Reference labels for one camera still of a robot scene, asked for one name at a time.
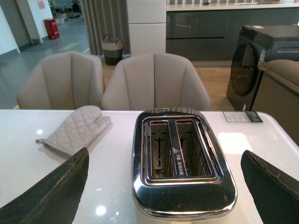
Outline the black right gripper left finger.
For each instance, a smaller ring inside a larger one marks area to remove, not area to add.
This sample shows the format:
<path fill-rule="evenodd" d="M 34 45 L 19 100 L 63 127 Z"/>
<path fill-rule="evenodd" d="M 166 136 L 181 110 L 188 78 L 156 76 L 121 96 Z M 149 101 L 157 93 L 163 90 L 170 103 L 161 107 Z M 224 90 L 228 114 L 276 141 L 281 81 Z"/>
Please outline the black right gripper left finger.
<path fill-rule="evenodd" d="M 84 147 L 0 209 L 2 224 L 71 224 L 88 176 Z"/>

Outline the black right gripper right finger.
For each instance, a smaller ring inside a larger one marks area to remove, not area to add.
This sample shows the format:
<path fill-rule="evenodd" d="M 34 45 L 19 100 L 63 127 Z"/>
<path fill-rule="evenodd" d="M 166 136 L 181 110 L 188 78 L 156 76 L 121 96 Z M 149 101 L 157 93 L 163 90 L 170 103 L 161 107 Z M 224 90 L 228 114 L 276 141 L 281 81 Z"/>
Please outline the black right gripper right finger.
<path fill-rule="evenodd" d="M 241 168 L 264 224 L 299 222 L 299 181 L 249 150 L 242 154 Z"/>

